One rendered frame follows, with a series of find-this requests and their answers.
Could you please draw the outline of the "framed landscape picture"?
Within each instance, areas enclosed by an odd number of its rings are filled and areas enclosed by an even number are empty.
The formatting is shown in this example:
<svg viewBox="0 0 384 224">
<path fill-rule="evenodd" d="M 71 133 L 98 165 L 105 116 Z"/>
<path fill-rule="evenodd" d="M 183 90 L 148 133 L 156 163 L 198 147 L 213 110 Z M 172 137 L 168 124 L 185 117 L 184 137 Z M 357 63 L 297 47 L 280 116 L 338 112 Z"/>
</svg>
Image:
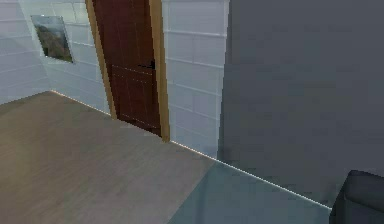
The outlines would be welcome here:
<svg viewBox="0 0 384 224">
<path fill-rule="evenodd" d="M 62 16 L 31 15 L 45 57 L 73 63 Z"/>
</svg>

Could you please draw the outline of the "dark red wooden room door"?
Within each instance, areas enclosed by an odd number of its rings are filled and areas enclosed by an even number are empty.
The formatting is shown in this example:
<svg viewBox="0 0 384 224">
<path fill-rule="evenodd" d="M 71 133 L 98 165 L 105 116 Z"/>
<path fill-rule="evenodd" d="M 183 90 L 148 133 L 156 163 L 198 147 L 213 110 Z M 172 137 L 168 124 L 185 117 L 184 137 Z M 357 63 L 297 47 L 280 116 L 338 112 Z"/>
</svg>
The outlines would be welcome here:
<svg viewBox="0 0 384 224">
<path fill-rule="evenodd" d="M 170 140 L 161 0 L 85 0 L 111 116 Z M 155 60 L 156 69 L 139 67 Z"/>
</svg>

